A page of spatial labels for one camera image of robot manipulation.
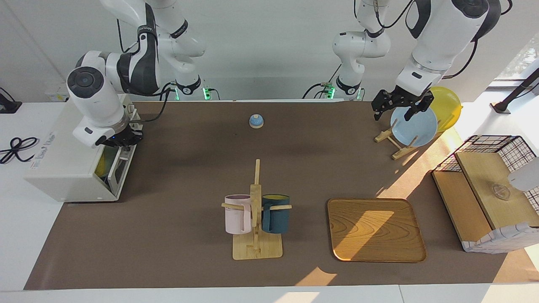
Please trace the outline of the white wall box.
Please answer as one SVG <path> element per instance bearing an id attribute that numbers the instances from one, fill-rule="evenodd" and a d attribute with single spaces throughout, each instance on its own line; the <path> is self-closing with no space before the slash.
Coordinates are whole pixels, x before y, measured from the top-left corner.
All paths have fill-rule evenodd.
<path id="1" fill-rule="evenodd" d="M 70 94 L 65 82 L 54 82 L 46 85 L 44 94 L 50 102 L 67 102 L 70 100 Z"/>

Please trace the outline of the brown table mat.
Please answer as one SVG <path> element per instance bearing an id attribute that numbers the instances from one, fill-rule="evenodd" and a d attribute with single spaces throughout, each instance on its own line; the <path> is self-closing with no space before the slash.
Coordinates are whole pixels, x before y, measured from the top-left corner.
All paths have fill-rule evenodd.
<path id="1" fill-rule="evenodd" d="M 260 114 L 264 126 L 250 127 Z M 117 203 L 63 205 L 24 286 L 68 288 L 331 286 L 539 282 L 524 250 L 464 252 L 430 176 L 443 139 L 393 161 L 375 143 L 367 102 L 173 102 L 144 126 Z M 235 261 L 221 203 L 262 191 L 291 197 L 283 257 Z M 356 263 L 331 251 L 331 198 L 408 200 L 426 244 L 421 263 Z"/>

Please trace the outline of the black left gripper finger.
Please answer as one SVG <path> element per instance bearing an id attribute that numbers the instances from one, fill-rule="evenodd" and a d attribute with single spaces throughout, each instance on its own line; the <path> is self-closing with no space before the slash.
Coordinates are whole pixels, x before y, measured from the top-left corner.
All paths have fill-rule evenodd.
<path id="1" fill-rule="evenodd" d="M 374 119 L 379 121 L 384 112 L 391 109 L 391 95 L 386 90 L 380 90 L 371 103 Z"/>
<path id="2" fill-rule="evenodd" d="M 410 121 L 416 113 L 427 111 L 433 100 L 434 95 L 426 93 L 419 101 L 412 103 L 410 109 L 406 112 L 406 121 Z"/>

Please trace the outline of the black desk stand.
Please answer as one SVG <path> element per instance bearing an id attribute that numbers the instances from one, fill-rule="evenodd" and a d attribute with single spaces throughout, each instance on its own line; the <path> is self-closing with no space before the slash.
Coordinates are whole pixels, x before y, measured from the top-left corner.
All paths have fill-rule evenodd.
<path id="1" fill-rule="evenodd" d="M 527 90 L 534 82 L 539 79 L 539 67 L 533 71 L 529 77 L 524 79 L 524 81 L 515 88 L 504 100 L 497 103 L 491 103 L 491 108 L 498 114 L 510 114 L 510 110 L 508 109 L 508 106 L 510 105 L 510 102 L 515 100 L 516 98 L 519 98 L 521 96 L 524 96 L 525 93 L 523 93 L 525 90 Z"/>

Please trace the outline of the pink mug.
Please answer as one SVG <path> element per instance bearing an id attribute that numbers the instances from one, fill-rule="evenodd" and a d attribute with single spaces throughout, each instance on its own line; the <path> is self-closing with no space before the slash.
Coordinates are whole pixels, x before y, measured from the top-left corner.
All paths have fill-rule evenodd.
<path id="1" fill-rule="evenodd" d="M 251 232 L 251 196 L 249 194 L 229 194 L 224 197 L 224 202 L 228 205 L 240 206 L 240 209 L 225 208 L 225 231 L 228 234 Z"/>

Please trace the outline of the light blue plate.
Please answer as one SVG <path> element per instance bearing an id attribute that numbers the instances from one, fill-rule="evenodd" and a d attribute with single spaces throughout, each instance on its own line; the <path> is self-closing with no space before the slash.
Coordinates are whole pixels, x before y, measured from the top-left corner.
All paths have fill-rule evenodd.
<path id="1" fill-rule="evenodd" d="M 432 109 L 416 113 L 409 121 L 404 118 L 408 108 L 397 107 L 390 120 L 393 136 L 407 146 L 423 146 L 429 143 L 438 129 L 438 120 Z"/>

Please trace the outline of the small clear glass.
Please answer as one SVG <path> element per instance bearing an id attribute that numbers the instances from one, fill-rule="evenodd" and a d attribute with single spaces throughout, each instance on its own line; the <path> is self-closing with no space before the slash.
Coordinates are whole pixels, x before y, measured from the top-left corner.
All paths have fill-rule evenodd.
<path id="1" fill-rule="evenodd" d="M 509 201 L 509 199 L 511 197 L 510 189 L 507 186 L 503 185 L 503 184 L 493 183 L 491 185 L 491 190 L 492 190 L 494 196 L 497 197 L 498 199 L 502 200 L 502 201 Z"/>

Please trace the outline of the black clamp mount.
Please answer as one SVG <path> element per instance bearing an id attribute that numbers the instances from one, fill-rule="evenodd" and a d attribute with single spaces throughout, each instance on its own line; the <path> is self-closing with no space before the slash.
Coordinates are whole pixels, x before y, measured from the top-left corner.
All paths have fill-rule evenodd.
<path id="1" fill-rule="evenodd" d="M 7 90 L 0 87 L 0 114 L 14 114 L 21 105 L 21 101 L 16 101 Z"/>

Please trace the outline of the dark blue mug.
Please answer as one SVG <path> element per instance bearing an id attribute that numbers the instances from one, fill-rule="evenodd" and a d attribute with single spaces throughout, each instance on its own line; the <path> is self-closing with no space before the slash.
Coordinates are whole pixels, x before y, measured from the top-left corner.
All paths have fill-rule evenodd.
<path id="1" fill-rule="evenodd" d="M 271 210 L 271 206 L 290 205 L 286 194 L 264 194 L 262 196 L 262 230 L 270 234 L 288 232 L 290 210 Z"/>

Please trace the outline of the wooden serving tray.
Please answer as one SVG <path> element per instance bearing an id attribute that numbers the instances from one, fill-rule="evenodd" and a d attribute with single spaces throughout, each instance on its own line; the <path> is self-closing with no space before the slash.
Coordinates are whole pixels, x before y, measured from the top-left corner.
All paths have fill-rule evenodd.
<path id="1" fill-rule="evenodd" d="M 333 255 L 343 262 L 420 263 L 427 252 L 412 204 L 402 198 L 331 198 Z"/>

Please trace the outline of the yellow plate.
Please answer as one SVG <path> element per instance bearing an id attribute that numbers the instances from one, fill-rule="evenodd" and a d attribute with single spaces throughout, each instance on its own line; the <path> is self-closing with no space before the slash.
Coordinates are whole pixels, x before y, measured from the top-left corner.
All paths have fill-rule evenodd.
<path id="1" fill-rule="evenodd" d="M 441 133 L 456 124 L 463 107 L 457 94 L 448 88 L 435 86 L 430 88 L 430 92 L 434 97 L 430 109 L 437 118 L 437 133 Z"/>

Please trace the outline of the wooden step shelf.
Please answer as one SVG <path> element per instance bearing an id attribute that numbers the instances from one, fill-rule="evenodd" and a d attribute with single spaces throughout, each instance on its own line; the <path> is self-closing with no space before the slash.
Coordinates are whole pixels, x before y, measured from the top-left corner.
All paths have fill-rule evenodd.
<path id="1" fill-rule="evenodd" d="M 465 251 L 506 253 L 539 244 L 539 213 L 510 185 L 509 174 L 498 153 L 458 152 L 432 171 Z M 510 189 L 509 201 L 494 196 L 493 183 Z"/>

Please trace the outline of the wooden plate rack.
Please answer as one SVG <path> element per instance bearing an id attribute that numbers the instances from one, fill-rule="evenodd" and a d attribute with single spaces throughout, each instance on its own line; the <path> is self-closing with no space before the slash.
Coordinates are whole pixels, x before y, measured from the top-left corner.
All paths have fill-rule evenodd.
<path id="1" fill-rule="evenodd" d="M 389 129 L 387 129 L 387 130 L 385 130 L 383 132 L 380 132 L 380 134 L 374 138 L 375 143 L 379 143 L 379 142 L 381 142 L 383 140 L 389 140 L 389 142 L 391 142 L 394 146 L 396 146 L 398 151 L 391 155 L 393 160 L 398 160 L 398 159 L 406 156 L 407 154 L 411 153 L 412 151 L 414 151 L 416 149 L 416 147 L 413 146 L 413 144 L 416 142 L 416 140 L 419 137 L 419 136 L 414 136 L 414 138 L 412 139 L 410 144 L 408 144 L 407 146 L 401 146 L 396 140 L 393 139 L 393 137 L 394 137 L 393 129 L 395 128 L 397 122 L 398 122 L 398 120 L 395 119 L 395 121 L 393 121 L 393 123 L 391 124 Z"/>

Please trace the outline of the wooden mug tree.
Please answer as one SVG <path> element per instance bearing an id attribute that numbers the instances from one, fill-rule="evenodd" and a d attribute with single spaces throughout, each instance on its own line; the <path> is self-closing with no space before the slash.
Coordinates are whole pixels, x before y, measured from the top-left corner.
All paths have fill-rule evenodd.
<path id="1" fill-rule="evenodd" d="M 232 257 L 234 260 L 252 260 L 279 258 L 283 256 L 282 237 L 280 234 L 267 233 L 262 230 L 262 191 L 259 184 L 260 159 L 256 159 L 254 182 L 250 185 L 250 212 L 246 205 L 222 203 L 225 209 L 242 210 L 251 216 L 249 233 L 233 235 Z"/>

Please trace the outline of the white toaster oven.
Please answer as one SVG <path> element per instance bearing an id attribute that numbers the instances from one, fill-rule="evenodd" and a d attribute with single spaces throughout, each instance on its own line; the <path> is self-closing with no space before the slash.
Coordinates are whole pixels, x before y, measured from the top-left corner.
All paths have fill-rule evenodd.
<path id="1" fill-rule="evenodd" d="M 41 140 L 23 178 L 58 202 L 113 202 L 120 197 L 136 147 L 85 146 L 73 136 L 83 116 L 69 101 L 50 133 Z M 102 155 L 118 155 L 122 160 L 119 180 L 98 177 L 96 167 Z"/>

